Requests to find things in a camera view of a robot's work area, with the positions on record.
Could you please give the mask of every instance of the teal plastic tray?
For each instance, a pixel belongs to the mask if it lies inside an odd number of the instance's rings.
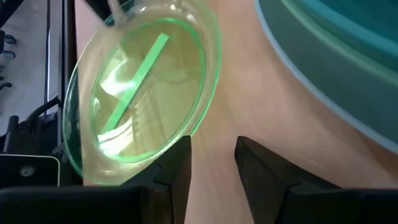
[[[271,44],[292,73],[352,126],[398,153],[394,34],[359,24],[360,18],[346,17],[320,0],[255,0],[255,7]]]

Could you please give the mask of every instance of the black cable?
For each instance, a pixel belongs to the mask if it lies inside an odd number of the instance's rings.
[[[40,106],[39,108],[37,108],[36,110],[34,110],[26,119],[26,123],[27,123],[27,127],[29,129],[32,129],[32,127],[34,126],[34,123],[36,121],[36,119],[44,112],[46,112],[48,109],[50,109],[51,107],[58,105],[59,104],[59,99],[58,97],[55,97],[54,99],[48,101],[47,103],[43,104],[42,106]]]

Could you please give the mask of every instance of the green strip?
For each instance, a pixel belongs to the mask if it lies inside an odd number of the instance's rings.
[[[163,49],[164,45],[166,44],[169,36],[167,34],[161,33],[153,46],[150,48],[148,54],[146,55],[144,61],[142,61],[141,65],[139,66],[136,74],[133,76],[132,80],[132,87],[126,91],[122,98],[120,99],[119,103],[116,105],[114,111],[112,112],[111,116],[109,117],[108,121],[106,122],[102,133],[110,131],[118,125],[119,120],[121,119],[122,115],[124,114],[127,107],[130,105],[130,102],[134,98],[134,95],[137,93],[138,88],[141,86],[142,82],[144,81],[146,75],[148,74],[150,68],[155,63],[157,57],[160,54],[160,51]]]

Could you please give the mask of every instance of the transparent lid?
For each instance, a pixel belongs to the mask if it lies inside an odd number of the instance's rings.
[[[89,181],[123,183],[203,118],[218,79],[220,36],[202,3],[184,2],[127,8],[129,22],[101,27],[79,59],[63,133],[71,163]]]

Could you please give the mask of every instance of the green glass dish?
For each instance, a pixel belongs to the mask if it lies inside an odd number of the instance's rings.
[[[220,71],[220,31],[205,3],[123,9],[128,22],[108,18],[84,49],[63,107],[68,158],[92,184],[121,184],[191,136]]]

